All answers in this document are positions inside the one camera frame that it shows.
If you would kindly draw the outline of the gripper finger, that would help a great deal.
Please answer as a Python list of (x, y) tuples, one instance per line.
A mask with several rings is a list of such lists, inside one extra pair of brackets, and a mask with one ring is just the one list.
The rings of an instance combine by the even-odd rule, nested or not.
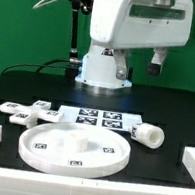
[(168, 54), (167, 47), (157, 47), (154, 48), (154, 54), (152, 57), (152, 61), (147, 67), (147, 74), (153, 76), (159, 76), (163, 69), (163, 62), (165, 62), (166, 55)]
[(126, 57), (125, 57), (124, 50), (114, 50), (114, 61), (116, 63), (116, 77), (119, 80), (125, 80), (127, 77), (127, 65), (126, 65)]

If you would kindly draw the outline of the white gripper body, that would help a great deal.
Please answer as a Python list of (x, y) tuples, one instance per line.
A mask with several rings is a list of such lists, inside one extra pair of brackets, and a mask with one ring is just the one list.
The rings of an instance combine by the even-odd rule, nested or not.
[(90, 38), (113, 49), (184, 46), (190, 37), (192, 0), (171, 7), (157, 0), (94, 0)]

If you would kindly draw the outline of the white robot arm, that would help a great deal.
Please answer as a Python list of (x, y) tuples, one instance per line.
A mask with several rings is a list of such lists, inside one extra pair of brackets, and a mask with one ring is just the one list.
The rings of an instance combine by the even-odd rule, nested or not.
[(90, 0), (90, 49), (78, 83), (106, 90), (128, 88), (125, 51), (152, 48), (148, 71), (161, 72), (168, 49), (190, 37), (192, 0)]

